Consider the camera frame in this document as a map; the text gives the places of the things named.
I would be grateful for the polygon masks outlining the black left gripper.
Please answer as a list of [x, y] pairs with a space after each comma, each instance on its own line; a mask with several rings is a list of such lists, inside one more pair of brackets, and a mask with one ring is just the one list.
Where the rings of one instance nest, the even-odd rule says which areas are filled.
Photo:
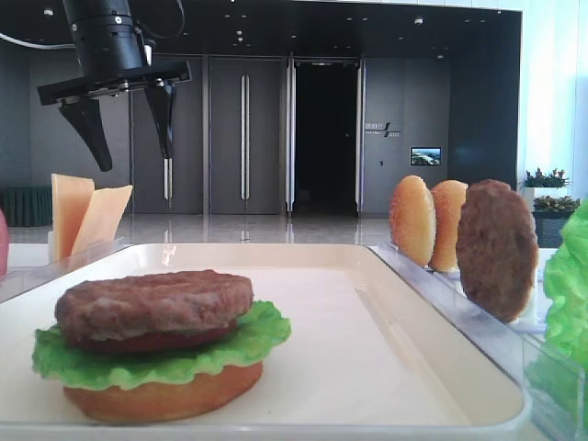
[[174, 83], [191, 80], [186, 61], [167, 62], [118, 72], [114, 76], [87, 75], [37, 87], [43, 106], [61, 102], [60, 112], [85, 142], [102, 172], [113, 167], [96, 97], [144, 89], [164, 159], [173, 158]]

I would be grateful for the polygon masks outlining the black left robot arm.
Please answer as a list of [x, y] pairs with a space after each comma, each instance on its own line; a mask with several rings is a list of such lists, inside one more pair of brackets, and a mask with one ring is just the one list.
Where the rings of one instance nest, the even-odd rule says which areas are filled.
[[173, 105], [176, 87], [191, 79], [187, 62], [153, 65], [145, 27], [132, 18], [126, 1], [65, 1], [83, 76], [38, 88], [43, 106], [58, 104], [102, 171], [112, 169], [98, 99], [142, 90], [153, 115], [164, 170], [173, 165]]

